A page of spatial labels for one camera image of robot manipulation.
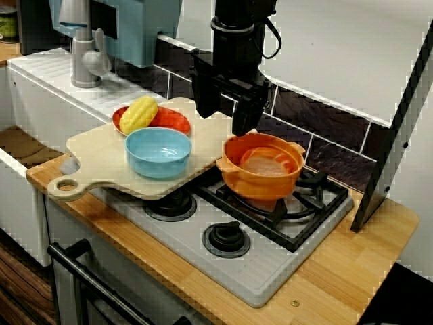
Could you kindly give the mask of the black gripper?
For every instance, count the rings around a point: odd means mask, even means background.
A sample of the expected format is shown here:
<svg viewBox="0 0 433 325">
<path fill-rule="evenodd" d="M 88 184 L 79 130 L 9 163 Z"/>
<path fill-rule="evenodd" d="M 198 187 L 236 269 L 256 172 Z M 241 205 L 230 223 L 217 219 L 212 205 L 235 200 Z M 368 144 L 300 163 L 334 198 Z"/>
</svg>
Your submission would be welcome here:
<svg viewBox="0 0 433 325">
<path fill-rule="evenodd" d="M 243 136 L 254 129 L 268 103 L 270 81 L 259 71 L 266 58 L 265 34 L 214 33 L 214 50 L 191 51 L 191 80 L 196 110 L 202 118 L 217 112 L 221 93 L 237 100 L 232 133 Z"/>
</svg>

